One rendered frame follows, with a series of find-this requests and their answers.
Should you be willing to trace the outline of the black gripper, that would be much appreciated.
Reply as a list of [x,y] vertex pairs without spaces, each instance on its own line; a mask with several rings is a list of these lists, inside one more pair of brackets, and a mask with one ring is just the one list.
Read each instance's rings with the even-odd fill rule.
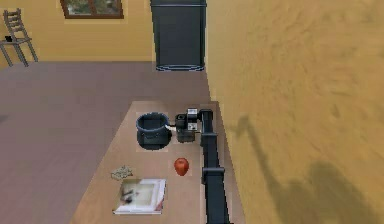
[[195,132],[197,131],[196,115],[178,114],[175,118],[175,125],[165,125],[165,127],[169,130],[176,130],[177,140],[180,143],[195,140]]

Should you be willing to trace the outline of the red apple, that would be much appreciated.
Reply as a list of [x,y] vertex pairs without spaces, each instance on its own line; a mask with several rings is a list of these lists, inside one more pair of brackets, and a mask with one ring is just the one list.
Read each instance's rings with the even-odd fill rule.
[[189,170],[189,162],[185,158],[178,158],[174,162],[174,169],[179,176],[184,176]]

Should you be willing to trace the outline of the dark blue cooking pot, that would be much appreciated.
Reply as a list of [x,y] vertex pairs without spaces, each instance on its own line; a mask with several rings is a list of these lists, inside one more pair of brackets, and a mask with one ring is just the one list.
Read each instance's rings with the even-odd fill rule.
[[136,120],[137,142],[145,150],[160,150],[166,147],[172,137],[168,117],[160,112],[141,115]]

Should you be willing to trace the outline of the light wooden table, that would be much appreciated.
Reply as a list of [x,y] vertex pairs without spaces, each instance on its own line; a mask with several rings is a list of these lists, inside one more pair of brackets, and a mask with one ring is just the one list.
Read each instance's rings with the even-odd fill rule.
[[[169,118],[184,113],[194,104],[134,101],[103,157],[69,224],[206,224],[204,186],[201,169],[204,164],[200,142],[179,143],[172,139],[159,151],[149,151],[137,143],[137,118],[148,112],[162,112]],[[174,162],[189,162],[186,175],[179,176]],[[166,180],[164,207],[160,215],[115,215],[121,183],[111,172],[123,165],[132,169],[135,179]]]

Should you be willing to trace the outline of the grey-green crumpled lump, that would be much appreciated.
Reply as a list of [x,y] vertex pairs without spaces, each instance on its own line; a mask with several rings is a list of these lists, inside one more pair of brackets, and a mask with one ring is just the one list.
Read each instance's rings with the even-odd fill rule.
[[123,180],[132,175],[132,169],[126,165],[121,166],[120,168],[117,168],[111,172],[111,178],[117,181]]

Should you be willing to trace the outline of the brown framed window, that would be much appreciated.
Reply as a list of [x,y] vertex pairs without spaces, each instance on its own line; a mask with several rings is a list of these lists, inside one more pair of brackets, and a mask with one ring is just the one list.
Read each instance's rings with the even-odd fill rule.
[[66,19],[123,19],[122,0],[60,0]]

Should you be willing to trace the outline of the grey wooden chair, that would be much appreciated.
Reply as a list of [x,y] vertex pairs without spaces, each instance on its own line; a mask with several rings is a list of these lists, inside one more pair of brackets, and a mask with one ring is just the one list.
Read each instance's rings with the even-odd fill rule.
[[0,52],[5,58],[8,66],[12,67],[13,62],[6,50],[6,46],[12,46],[20,62],[25,67],[28,67],[29,63],[21,49],[22,44],[27,44],[33,60],[38,62],[39,59],[32,45],[32,38],[28,35],[22,20],[21,9],[17,8],[15,11],[5,10],[3,12],[3,19],[9,35],[0,40]]

